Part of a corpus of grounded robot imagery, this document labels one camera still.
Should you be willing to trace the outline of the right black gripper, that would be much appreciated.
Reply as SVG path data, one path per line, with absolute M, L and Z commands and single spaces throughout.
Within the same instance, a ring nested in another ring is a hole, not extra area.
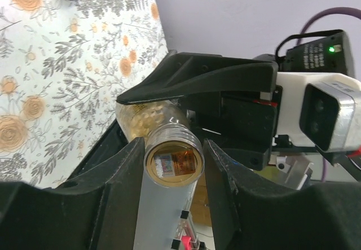
M 186 96 L 183 110 L 199 140 L 210 139 L 237 162 L 262 170 L 270 160 L 283 93 L 277 72 L 276 62 L 171 51 L 116 101 L 131 105 Z M 266 100 L 256 92 L 273 94 Z

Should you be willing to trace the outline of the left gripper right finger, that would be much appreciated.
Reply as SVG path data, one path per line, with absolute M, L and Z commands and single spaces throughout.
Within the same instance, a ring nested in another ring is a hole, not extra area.
M 275 184 L 204 142 L 216 249 L 359 249 L 360 183 Z

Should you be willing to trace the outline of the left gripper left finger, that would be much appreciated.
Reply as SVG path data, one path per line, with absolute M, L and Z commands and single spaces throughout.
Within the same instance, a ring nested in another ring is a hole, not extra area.
M 57 188 L 1 183 L 2 249 L 132 249 L 144 140 Z

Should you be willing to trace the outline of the orange pill bottle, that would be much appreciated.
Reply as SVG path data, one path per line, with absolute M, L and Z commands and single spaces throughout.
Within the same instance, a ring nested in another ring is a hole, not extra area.
M 144 138 L 144 170 L 154 183 L 183 187 L 202 175 L 202 144 L 190 130 L 186 115 L 171 101 L 117 103 L 116 119 L 128 141 Z

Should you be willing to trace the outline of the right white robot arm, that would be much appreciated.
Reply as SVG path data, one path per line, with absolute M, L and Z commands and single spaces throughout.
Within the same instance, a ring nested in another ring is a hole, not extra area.
M 284 56 L 253 59 L 171 52 L 117 97 L 117 121 L 131 140 L 186 115 L 195 135 L 262 170 L 272 153 L 320 153 L 331 164 L 360 155 L 360 82 L 346 32 L 306 33 Z

